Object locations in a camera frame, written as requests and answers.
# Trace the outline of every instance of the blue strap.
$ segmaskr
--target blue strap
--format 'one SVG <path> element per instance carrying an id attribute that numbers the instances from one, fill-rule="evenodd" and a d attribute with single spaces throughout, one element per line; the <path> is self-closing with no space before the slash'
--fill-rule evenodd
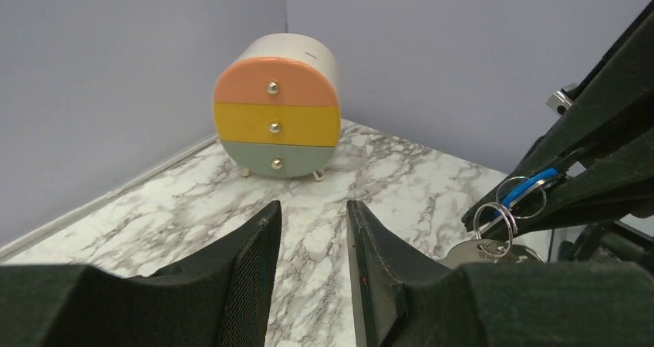
<path id="1" fill-rule="evenodd" d="M 537 173 L 533 177 L 530 177 L 525 182 L 518 184 L 513 190 L 507 194 L 507 196 L 502 200 L 502 205 L 509 207 L 514 200 L 524 194 L 530 187 L 534 186 L 540 180 L 547 180 L 558 175 L 558 171 L 554 168 L 548 168 L 547 170 Z M 500 213 L 495 211 L 493 213 L 493 219 L 500 216 Z"/>

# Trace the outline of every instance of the gray wall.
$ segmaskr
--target gray wall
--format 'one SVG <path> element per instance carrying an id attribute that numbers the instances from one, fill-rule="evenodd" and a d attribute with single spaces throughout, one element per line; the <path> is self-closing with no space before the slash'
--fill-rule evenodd
<path id="1" fill-rule="evenodd" d="M 342 68 L 351 120 L 504 172 L 650 0 L 288 0 Z"/>
<path id="2" fill-rule="evenodd" d="M 0 245 L 211 136 L 285 0 L 0 0 Z"/>

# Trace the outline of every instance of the white marble pattern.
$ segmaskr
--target white marble pattern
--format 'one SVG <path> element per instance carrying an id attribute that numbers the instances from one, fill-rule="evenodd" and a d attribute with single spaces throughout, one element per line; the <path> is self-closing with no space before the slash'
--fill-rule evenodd
<path id="1" fill-rule="evenodd" d="M 280 200 L 267 345 L 354 346 L 346 201 L 362 200 L 391 231 L 438 259 L 470 236 L 461 215 L 502 177 L 347 121 L 322 182 L 243 178 L 217 143 L 6 263 L 86 262 L 120 276 L 149 275 Z M 548 234 L 528 237 L 547 250 Z"/>

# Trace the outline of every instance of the metal knob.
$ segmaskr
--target metal knob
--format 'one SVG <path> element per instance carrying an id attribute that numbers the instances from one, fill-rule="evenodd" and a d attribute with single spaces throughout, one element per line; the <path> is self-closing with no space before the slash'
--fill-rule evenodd
<path id="1" fill-rule="evenodd" d="M 273 170 L 279 170 L 281 168 L 281 160 L 279 158 L 273 159 L 271 166 Z"/>
<path id="2" fill-rule="evenodd" d="M 276 94 L 277 91 L 279 91 L 279 85 L 275 81 L 271 81 L 268 83 L 268 94 Z"/>
<path id="3" fill-rule="evenodd" d="M 277 121 L 273 121 L 270 123 L 270 127 L 268 128 L 271 133 L 278 133 L 281 131 L 281 125 Z"/>

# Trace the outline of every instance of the white trim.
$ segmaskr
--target white trim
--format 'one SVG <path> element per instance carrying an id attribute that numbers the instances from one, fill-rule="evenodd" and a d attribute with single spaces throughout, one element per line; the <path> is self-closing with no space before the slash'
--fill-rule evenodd
<path id="1" fill-rule="evenodd" d="M 118 189 L 112 190 L 107 194 L 104 194 L 102 197 L 99 197 L 91 202 L 84 204 L 81 207 L 76 208 L 75 210 L 70 211 L 67 214 L 64 214 L 61 217 L 50 221 L 49 223 L 30 231 L 29 233 L 23 235 L 22 237 L 16 239 L 15 241 L 10 242 L 9 244 L 0 248 L 0 263 L 7 261 L 9 258 L 16 256 L 17 254 L 29 249 L 40 241 L 54 235 L 55 233 L 67 228 L 68 226 L 76 223 L 82 218 L 88 216 L 92 212 L 99 210 L 100 208 L 111 203 L 114 199 L 120 196 L 125 191 L 144 183 L 155 175 L 171 168 L 173 165 L 181 162 L 182 160 L 187 159 L 188 157 L 194 155 L 195 153 L 203 150 L 206 147 L 209 147 L 212 143 L 215 143 L 217 140 L 216 136 L 213 136 L 209 139 L 206 139 L 199 144 L 191 147 L 189 150 L 186 150 L 182 153 L 179 153 L 175 157 L 167 160 L 161 165 L 154 167 L 152 170 L 147 171 L 143 175 L 137 177 L 136 179 L 130 181 L 129 183 L 119 187 Z"/>

